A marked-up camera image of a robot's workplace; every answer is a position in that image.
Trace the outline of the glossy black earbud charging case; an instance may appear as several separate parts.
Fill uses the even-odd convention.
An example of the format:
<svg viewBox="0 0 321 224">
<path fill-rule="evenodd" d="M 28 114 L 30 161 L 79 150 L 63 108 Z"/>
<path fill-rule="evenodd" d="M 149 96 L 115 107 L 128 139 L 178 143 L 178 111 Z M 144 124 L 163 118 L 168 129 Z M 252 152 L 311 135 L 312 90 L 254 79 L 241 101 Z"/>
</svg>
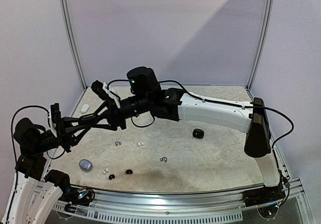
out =
<svg viewBox="0 0 321 224">
<path fill-rule="evenodd" d="M 192 132 L 192 136 L 196 139 L 203 139 L 204 138 L 204 131 L 201 129 L 194 129 Z"/>
</svg>

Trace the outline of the small black case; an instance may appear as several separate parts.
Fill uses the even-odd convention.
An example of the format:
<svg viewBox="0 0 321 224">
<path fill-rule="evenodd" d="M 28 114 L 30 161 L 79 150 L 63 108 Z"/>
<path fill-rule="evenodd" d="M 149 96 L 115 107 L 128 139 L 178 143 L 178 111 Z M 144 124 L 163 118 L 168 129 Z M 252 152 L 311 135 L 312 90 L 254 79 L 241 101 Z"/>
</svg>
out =
<svg viewBox="0 0 321 224">
<path fill-rule="evenodd" d="M 80 125 L 90 125 L 94 122 L 96 119 L 95 115 L 86 115 L 86 116 L 81 116 L 78 120 L 78 124 Z"/>
</svg>

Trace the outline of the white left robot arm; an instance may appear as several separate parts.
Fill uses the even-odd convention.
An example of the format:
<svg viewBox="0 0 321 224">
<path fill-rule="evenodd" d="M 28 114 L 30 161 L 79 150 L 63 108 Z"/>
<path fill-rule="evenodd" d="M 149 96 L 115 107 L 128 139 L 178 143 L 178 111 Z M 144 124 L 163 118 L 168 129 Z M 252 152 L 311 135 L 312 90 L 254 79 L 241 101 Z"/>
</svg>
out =
<svg viewBox="0 0 321 224">
<path fill-rule="evenodd" d="M 16 124 L 13 139 L 21 154 L 16 160 L 12 195 L 2 223 L 44 223 L 54 204 L 67 202 L 66 210 L 74 205 L 88 206 L 95 192 L 88 188 L 71 187 L 68 174 L 52 169 L 45 174 L 44 153 L 56 147 L 70 152 L 91 129 L 86 121 L 70 117 L 54 117 L 53 128 L 23 118 Z"/>
</svg>

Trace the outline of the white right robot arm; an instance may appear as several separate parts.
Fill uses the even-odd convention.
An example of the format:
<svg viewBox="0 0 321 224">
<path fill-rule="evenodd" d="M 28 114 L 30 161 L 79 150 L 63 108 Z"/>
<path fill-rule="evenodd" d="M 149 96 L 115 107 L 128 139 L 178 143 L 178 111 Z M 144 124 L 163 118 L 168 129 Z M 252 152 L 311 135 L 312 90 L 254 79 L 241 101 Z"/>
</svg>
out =
<svg viewBox="0 0 321 224">
<path fill-rule="evenodd" d="M 92 91 L 103 100 L 95 112 L 97 122 L 106 119 L 116 131 L 126 128 L 126 120 L 150 113 L 153 119 L 197 121 L 225 126 L 246 134 L 244 152 L 253 158 L 260 170 L 265 187 L 259 197 L 270 202 L 279 193 L 281 173 L 270 145 L 269 122 L 264 101 L 236 102 L 189 93 L 185 88 L 162 89 L 154 71 L 145 66 L 127 73 L 132 96 L 121 99 L 109 84 L 95 81 Z"/>
</svg>

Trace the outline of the white oval charging case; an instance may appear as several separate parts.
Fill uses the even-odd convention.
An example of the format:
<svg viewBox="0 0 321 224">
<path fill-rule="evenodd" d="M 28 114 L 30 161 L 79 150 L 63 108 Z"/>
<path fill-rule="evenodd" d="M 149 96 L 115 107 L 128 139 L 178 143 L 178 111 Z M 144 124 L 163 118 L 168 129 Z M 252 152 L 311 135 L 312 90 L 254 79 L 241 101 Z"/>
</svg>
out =
<svg viewBox="0 0 321 224">
<path fill-rule="evenodd" d="M 89 104 L 84 104 L 84 105 L 80 108 L 80 112 L 81 112 L 82 114 L 85 114 L 85 113 L 88 112 L 89 108 L 90 108 L 90 105 L 89 105 Z"/>
</svg>

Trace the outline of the silver blue charging case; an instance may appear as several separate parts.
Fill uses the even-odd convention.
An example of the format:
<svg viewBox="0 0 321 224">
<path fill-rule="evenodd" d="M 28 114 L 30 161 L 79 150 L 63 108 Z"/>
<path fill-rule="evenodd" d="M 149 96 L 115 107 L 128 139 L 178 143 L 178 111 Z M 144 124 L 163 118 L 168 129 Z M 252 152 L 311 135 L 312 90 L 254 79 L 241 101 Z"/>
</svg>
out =
<svg viewBox="0 0 321 224">
<path fill-rule="evenodd" d="M 80 160 L 79 167 L 84 172 L 90 172 L 93 169 L 92 163 L 87 159 Z"/>
</svg>

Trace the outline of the white earbud lower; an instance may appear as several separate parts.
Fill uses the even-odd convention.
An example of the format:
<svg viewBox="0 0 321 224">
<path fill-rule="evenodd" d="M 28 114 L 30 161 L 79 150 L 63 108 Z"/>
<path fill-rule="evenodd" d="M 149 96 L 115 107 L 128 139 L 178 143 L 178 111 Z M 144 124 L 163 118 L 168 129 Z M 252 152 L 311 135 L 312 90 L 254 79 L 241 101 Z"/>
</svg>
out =
<svg viewBox="0 0 321 224">
<path fill-rule="evenodd" d="M 103 169 L 102 173 L 103 173 L 104 175 L 106 175 L 107 173 L 109 173 L 109 170 L 108 170 L 107 168 L 105 168 L 105 169 Z"/>
</svg>

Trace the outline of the silver earbud right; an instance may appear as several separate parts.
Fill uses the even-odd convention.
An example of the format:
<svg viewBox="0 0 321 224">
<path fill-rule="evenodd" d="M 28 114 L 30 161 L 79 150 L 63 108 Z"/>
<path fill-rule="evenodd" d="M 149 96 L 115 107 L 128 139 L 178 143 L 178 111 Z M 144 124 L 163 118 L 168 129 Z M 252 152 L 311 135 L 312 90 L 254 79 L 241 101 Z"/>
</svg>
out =
<svg viewBox="0 0 321 224">
<path fill-rule="evenodd" d="M 160 158 L 160 161 L 166 163 L 168 161 L 168 159 L 167 159 L 167 157 L 162 157 L 162 158 Z"/>
</svg>

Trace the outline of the aluminium left corner post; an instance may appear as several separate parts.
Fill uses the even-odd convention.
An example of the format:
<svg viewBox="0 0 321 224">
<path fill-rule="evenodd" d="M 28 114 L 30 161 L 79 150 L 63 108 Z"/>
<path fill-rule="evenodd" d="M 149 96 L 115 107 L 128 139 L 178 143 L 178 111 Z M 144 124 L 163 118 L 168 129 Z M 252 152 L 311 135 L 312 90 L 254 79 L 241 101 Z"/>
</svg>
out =
<svg viewBox="0 0 321 224">
<path fill-rule="evenodd" d="M 67 34 L 67 40 L 70 46 L 71 55 L 75 65 L 76 73 L 80 81 L 83 90 L 87 89 L 87 83 L 85 79 L 85 74 L 81 65 L 80 57 L 78 54 L 78 49 L 75 41 L 75 36 L 73 33 L 72 22 L 69 13 L 68 0 L 60 0 L 62 17 L 65 25 L 65 30 Z"/>
</svg>

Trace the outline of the aluminium corner post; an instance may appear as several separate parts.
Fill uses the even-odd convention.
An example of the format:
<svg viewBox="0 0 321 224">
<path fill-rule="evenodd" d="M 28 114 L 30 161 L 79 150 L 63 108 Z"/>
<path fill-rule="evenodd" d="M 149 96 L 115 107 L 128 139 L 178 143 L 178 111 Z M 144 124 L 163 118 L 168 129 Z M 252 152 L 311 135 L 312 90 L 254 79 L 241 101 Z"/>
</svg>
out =
<svg viewBox="0 0 321 224">
<path fill-rule="evenodd" d="M 69 13 L 68 0 L 60 0 L 62 17 L 65 25 L 65 30 L 67 34 L 67 40 L 70 46 L 71 55 L 75 65 L 76 73 L 80 81 L 83 90 L 87 89 L 87 83 L 85 79 L 85 74 L 81 65 L 80 57 L 78 54 L 78 49 L 75 41 L 75 36 L 73 33 L 72 22 Z"/>
<path fill-rule="evenodd" d="M 264 44 L 265 44 L 265 40 L 268 32 L 268 26 L 269 26 L 270 17 L 271 17 L 271 12 L 272 12 L 272 7 L 273 7 L 273 0 L 266 0 L 264 13 L 263 13 L 263 20 L 262 20 L 261 30 L 259 35 L 259 41 L 258 41 L 258 45 L 256 48 L 255 57 L 254 57 L 254 62 L 245 86 L 248 92 L 250 92 L 253 87 L 256 73 L 259 67 L 260 59 L 263 53 Z"/>
</svg>

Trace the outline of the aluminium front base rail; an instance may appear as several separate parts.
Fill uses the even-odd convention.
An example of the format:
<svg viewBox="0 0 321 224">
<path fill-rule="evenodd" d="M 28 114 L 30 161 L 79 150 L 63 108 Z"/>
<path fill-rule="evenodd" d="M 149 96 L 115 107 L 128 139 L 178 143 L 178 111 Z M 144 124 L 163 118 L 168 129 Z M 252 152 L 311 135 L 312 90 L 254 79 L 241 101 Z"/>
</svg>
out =
<svg viewBox="0 0 321 224">
<path fill-rule="evenodd" d="M 255 194 L 259 186 L 248 189 L 235 189 L 220 192 L 193 194 L 142 194 L 125 193 L 95 189 L 95 199 L 87 207 L 103 206 L 130 209 L 165 209 L 188 213 L 223 213 L 240 210 L 243 221 L 234 223 L 313 223 L 313 217 L 301 181 L 289 181 L 290 191 L 286 192 L 287 200 L 281 207 L 281 201 L 267 202 L 249 206 L 249 197 L 245 192 Z M 102 223 L 85 222 L 76 218 L 71 222 L 59 220 L 55 213 L 49 214 L 45 223 Z"/>
</svg>

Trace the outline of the aluminium right corner post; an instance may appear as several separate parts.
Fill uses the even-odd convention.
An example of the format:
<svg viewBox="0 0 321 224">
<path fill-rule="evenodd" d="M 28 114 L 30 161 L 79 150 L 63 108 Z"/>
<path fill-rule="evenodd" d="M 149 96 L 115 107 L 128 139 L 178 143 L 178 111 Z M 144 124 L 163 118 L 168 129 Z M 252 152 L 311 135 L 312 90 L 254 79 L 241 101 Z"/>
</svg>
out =
<svg viewBox="0 0 321 224">
<path fill-rule="evenodd" d="M 268 26 L 269 26 L 270 17 L 271 17 L 271 12 L 272 12 L 272 7 L 273 7 L 273 0 L 266 0 L 264 13 L 263 13 L 263 20 L 262 20 L 261 30 L 259 35 L 259 41 L 258 41 L 258 45 L 256 48 L 255 57 L 254 57 L 254 62 L 245 86 L 248 92 L 250 92 L 253 87 L 256 73 L 259 67 L 260 59 L 263 53 L 264 44 L 265 44 L 265 40 L 268 32 Z"/>
</svg>

